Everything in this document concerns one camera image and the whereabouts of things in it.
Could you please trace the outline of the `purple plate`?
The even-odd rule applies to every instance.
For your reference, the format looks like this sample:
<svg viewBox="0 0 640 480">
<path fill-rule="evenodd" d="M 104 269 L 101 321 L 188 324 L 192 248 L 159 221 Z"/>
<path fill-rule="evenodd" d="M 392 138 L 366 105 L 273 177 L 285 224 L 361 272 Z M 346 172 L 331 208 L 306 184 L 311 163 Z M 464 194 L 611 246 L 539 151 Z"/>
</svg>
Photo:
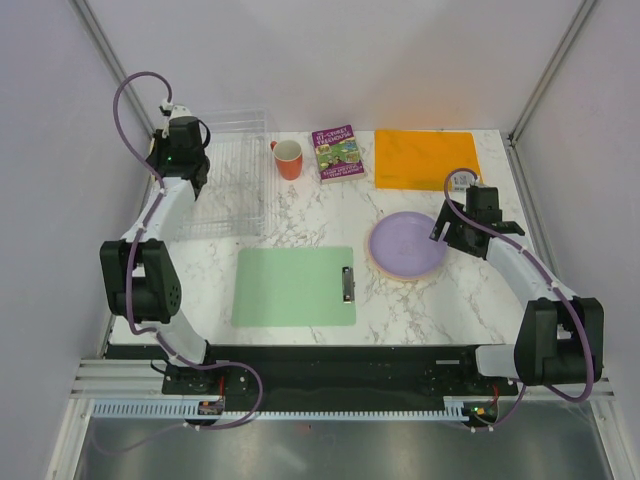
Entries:
<svg viewBox="0 0 640 480">
<path fill-rule="evenodd" d="M 370 231 L 367 252 L 384 274 L 413 281 L 431 273 L 444 260 L 447 245 L 430 235 L 435 220 L 425 214 L 401 211 L 382 218 Z"/>
</svg>

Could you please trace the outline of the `pink plate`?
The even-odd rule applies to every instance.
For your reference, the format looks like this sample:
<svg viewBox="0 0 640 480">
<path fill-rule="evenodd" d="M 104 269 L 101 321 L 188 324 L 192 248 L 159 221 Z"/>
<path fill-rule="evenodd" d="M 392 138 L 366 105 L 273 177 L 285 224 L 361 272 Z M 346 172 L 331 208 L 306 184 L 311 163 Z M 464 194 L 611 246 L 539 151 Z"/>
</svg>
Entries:
<svg viewBox="0 0 640 480">
<path fill-rule="evenodd" d="M 399 281 L 414 281 L 435 271 L 444 261 L 447 247 L 442 243 L 400 241 L 367 244 L 372 265 L 387 277 Z"/>
</svg>

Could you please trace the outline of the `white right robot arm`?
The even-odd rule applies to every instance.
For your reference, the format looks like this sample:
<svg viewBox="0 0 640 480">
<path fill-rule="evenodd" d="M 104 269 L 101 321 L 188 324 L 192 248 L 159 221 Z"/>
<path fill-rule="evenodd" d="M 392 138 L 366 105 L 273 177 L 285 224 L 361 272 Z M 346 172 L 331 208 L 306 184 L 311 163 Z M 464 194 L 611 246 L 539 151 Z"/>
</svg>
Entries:
<svg viewBox="0 0 640 480">
<path fill-rule="evenodd" d="M 494 377 L 558 391 L 583 385 L 591 391 L 603 370 L 604 308 L 566 287 L 530 248 L 525 231 L 506 221 L 494 187 L 471 186 L 466 201 L 445 199 L 432 240 L 489 263 L 524 309 L 513 344 L 483 345 L 458 368 L 458 381 L 477 394 Z"/>
</svg>

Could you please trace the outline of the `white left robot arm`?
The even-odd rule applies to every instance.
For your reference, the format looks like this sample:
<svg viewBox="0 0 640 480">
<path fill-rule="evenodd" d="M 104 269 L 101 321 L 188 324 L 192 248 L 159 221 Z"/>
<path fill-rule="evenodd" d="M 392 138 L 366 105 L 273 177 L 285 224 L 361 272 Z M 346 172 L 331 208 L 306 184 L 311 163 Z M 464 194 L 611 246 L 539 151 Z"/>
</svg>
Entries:
<svg viewBox="0 0 640 480">
<path fill-rule="evenodd" d="M 100 248 L 111 312 L 126 319 L 132 334 L 154 336 L 170 360 L 187 366 L 185 382 L 198 393 L 215 389 L 220 371 L 204 360 L 207 341 L 181 309 L 182 287 L 168 243 L 207 183 L 210 139 L 200 119 L 176 106 L 143 161 L 156 179 L 147 204 L 119 240 Z"/>
</svg>

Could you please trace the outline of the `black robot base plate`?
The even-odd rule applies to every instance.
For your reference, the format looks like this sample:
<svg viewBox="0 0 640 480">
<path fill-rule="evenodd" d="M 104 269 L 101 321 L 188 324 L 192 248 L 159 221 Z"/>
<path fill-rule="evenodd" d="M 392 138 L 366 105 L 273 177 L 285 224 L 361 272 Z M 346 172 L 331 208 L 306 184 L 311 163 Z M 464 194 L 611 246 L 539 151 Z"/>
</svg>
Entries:
<svg viewBox="0 0 640 480">
<path fill-rule="evenodd" d="M 484 377 L 474 346 L 218 346 L 216 369 L 170 366 L 162 391 L 221 394 L 233 410 L 431 410 L 447 397 L 515 396 L 516 386 Z"/>
</svg>

